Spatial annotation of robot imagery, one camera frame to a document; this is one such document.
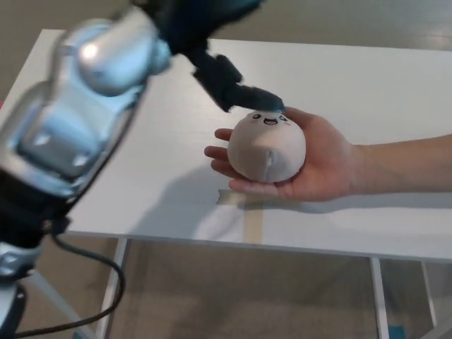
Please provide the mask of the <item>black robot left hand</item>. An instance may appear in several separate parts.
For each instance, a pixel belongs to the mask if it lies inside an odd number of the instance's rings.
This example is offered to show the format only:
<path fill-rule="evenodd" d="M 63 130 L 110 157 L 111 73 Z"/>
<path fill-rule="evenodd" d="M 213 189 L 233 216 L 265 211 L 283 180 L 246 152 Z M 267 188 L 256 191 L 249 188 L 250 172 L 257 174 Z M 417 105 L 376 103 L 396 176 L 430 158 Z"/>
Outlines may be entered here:
<path fill-rule="evenodd" d="M 208 53 L 208 39 L 226 25 L 249 16 L 260 0 L 132 1 L 154 22 L 172 55 L 184 55 L 195 67 L 193 77 L 215 104 L 227 112 L 232 107 L 285 111 L 277 95 L 242 85 L 242 75 L 224 55 Z"/>

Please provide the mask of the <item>bare person hand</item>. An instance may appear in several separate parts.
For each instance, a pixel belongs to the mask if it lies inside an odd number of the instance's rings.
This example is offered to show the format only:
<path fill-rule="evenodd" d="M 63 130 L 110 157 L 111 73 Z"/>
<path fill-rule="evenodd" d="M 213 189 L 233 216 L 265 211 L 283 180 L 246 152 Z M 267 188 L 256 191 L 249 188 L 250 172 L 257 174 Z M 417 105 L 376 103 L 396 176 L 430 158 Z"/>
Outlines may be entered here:
<path fill-rule="evenodd" d="M 350 194 L 355 147 L 323 117 L 291 107 L 285 116 L 301 127 L 306 139 L 304 166 L 296 176 L 276 184 L 251 182 L 233 170 L 225 148 L 210 145 L 204 154 L 211 159 L 212 169 L 229 177 L 229 187 L 241 193 L 307 202 L 330 201 Z"/>

